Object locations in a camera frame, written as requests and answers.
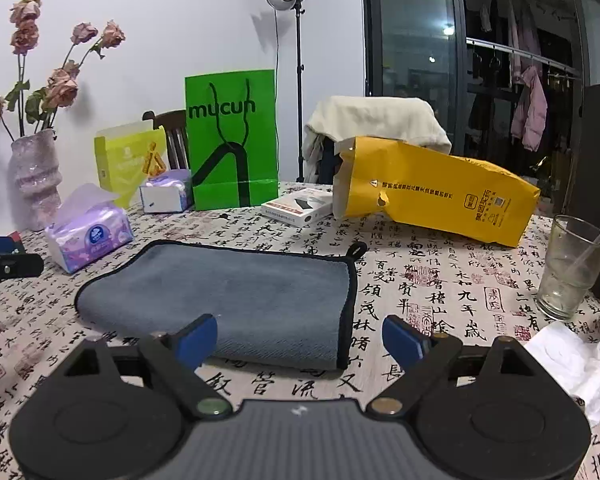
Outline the yellow paper mailer bag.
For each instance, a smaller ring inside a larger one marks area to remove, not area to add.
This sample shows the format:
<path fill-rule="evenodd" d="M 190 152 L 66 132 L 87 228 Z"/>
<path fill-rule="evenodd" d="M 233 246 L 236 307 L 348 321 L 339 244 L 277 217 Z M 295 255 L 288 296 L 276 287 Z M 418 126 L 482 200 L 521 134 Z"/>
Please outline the yellow paper mailer bag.
<path fill-rule="evenodd" d="M 536 186 L 484 160 L 372 136 L 337 148 L 342 164 L 332 184 L 332 212 L 338 219 L 384 214 L 515 247 L 539 201 Z"/>

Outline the small white-purple tissue pack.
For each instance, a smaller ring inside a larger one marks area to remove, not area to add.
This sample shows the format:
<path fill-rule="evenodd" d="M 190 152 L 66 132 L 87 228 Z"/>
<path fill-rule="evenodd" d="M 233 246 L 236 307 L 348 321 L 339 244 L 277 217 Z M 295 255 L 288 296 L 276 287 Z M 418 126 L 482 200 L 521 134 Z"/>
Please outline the small white-purple tissue pack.
<path fill-rule="evenodd" d="M 192 174 L 189 169 L 172 169 L 149 178 L 140 186 L 145 214 L 173 214 L 193 206 Z"/>

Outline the clear drinking glass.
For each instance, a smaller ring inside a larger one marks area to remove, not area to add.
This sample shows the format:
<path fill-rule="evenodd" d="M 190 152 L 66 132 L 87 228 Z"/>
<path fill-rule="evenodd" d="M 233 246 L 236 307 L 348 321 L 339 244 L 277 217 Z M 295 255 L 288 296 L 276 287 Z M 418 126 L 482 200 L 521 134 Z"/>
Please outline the clear drinking glass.
<path fill-rule="evenodd" d="M 566 214 L 556 216 L 535 296 L 539 308 L 554 320 L 570 320 L 599 275 L 600 228 Z"/>

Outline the green mucun paper bag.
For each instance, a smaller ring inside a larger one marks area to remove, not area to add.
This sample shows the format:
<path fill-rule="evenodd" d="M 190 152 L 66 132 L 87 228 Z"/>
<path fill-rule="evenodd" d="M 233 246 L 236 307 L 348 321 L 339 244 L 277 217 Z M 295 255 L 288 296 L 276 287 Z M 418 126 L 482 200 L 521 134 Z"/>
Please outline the green mucun paper bag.
<path fill-rule="evenodd" d="M 185 117 L 196 209 L 253 207 L 278 196 L 272 70 L 187 77 Z"/>

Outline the dark wooden chair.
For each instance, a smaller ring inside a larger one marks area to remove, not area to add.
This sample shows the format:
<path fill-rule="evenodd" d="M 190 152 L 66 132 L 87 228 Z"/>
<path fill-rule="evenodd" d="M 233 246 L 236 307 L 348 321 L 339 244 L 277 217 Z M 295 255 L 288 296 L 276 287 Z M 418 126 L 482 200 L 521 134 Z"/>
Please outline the dark wooden chair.
<path fill-rule="evenodd" d="M 143 112 L 143 120 L 150 120 L 154 128 L 162 127 L 166 133 L 166 154 L 172 169 L 188 169 L 188 137 L 185 110 L 171 110 L 156 114 L 153 110 Z"/>

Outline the yellow-green carton box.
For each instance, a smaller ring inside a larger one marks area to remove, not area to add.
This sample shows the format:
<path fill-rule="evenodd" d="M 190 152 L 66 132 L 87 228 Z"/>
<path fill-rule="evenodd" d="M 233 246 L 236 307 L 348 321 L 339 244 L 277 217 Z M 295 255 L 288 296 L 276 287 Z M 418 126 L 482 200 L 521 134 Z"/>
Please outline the yellow-green carton box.
<path fill-rule="evenodd" d="M 151 120 L 100 130 L 94 137 L 99 186 L 117 194 L 118 206 L 137 203 L 138 190 L 148 179 L 169 170 L 166 132 Z"/>

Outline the dark sliding glass door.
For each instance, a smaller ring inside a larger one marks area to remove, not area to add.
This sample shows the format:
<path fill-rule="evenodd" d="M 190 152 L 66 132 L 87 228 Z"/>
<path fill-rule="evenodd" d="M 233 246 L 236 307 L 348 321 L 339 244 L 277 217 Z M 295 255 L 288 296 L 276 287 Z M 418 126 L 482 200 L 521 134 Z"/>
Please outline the dark sliding glass door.
<path fill-rule="evenodd" d="M 464 0 L 363 0 L 365 93 L 428 102 L 464 152 L 466 127 Z"/>

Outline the white flat product box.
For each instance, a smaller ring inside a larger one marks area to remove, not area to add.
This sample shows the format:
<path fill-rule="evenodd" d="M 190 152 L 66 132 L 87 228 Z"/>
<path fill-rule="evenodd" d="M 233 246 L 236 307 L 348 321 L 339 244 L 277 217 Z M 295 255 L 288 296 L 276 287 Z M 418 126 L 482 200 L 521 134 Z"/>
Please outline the white flat product box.
<path fill-rule="evenodd" d="M 332 213 L 332 191 L 302 188 L 262 204 L 260 213 L 287 226 L 312 226 Z"/>

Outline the pink textured ceramic vase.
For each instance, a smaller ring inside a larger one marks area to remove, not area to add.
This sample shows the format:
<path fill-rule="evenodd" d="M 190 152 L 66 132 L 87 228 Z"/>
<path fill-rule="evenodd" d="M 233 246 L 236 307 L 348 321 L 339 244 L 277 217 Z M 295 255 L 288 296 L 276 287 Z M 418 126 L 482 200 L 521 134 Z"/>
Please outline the pink textured ceramic vase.
<path fill-rule="evenodd" d="M 58 185 L 62 180 L 53 128 L 12 142 L 12 175 L 24 206 L 24 220 L 31 231 L 41 231 L 54 222 L 61 204 Z"/>

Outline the cream blanket on chair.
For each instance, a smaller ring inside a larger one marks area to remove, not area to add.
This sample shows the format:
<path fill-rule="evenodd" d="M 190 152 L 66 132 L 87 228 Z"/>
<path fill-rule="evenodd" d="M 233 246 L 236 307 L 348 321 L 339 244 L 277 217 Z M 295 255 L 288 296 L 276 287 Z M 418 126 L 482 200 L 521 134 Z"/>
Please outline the cream blanket on chair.
<path fill-rule="evenodd" d="M 302 157 L 306 180 L 317 182 L 325 139 L 337 144 L 356 136 L 400 140 L 447 155 L 452 150 L 434 110 L 422 99 L 330 96 L 317 104 L 304 125 Z"/>

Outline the glass straw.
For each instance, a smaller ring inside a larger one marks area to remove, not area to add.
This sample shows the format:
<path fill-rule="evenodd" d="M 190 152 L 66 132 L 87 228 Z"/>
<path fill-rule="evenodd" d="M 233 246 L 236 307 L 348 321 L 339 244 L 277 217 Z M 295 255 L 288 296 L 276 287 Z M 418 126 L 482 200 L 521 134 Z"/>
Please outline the glass straw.
<path fill-rule="evenodd" d="M 568 283 L 591 288 L 600 276 L 600 229 L 576 217 L 561 218 L 560 276 Z"/>

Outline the purple and grey microfiber towel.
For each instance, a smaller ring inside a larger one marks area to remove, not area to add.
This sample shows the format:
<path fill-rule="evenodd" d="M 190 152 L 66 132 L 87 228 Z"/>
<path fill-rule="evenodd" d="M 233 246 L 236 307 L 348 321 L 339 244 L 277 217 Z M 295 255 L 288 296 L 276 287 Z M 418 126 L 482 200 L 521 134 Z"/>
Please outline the purple and grey microfiber towel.
<path fill-rule="evenodd" d="M 218 359 L 345 370 L 362 242 L 342 256 L 258 252 L 155 240 L 86 282 L 83 321 L 121 337 L 175 334 L 201 315 L 218 323 Z"/>

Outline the purple tissue pack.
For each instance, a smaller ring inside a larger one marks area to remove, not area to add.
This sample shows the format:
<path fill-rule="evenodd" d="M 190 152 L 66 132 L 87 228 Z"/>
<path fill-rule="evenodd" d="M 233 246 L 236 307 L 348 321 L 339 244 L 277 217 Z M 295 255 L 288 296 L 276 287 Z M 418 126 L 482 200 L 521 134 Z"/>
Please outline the purple tissue pack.
<path fill-rule="evenodd" d="M 114 203 L 117 198 L 87 183 L 61 204 L 44 235 L 62 270 L 73 274 L 134 240 L 126 211 Z"/>

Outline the crumpled white paper tissue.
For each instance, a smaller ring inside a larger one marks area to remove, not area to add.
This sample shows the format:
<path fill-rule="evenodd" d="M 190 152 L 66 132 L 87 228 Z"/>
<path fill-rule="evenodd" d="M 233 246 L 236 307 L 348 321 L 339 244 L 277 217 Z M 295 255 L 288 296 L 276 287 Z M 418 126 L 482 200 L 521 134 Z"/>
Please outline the crumpled white paper tissue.
<path fill-rule="evenodd" d="M 600 423 L 600 341 L 587 344 L 562 322 L 542 328 L 524 348 L 573 400 L 591 427 Z"/>

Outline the pink jacket on rack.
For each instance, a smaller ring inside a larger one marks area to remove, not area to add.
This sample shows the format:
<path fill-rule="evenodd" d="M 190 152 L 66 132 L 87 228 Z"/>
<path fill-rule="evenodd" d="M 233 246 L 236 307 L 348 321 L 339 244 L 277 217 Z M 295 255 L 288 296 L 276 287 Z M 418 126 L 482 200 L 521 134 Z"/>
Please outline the pink jacket on rack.
<path fill-rule="evenodd" d="M 546 124 L 547 102 L 538 69 L 529 66 L 522 74 L 524 91 L 514 111 L 510 132 L 522 146 L 536 152 L 541 144 Z"/>

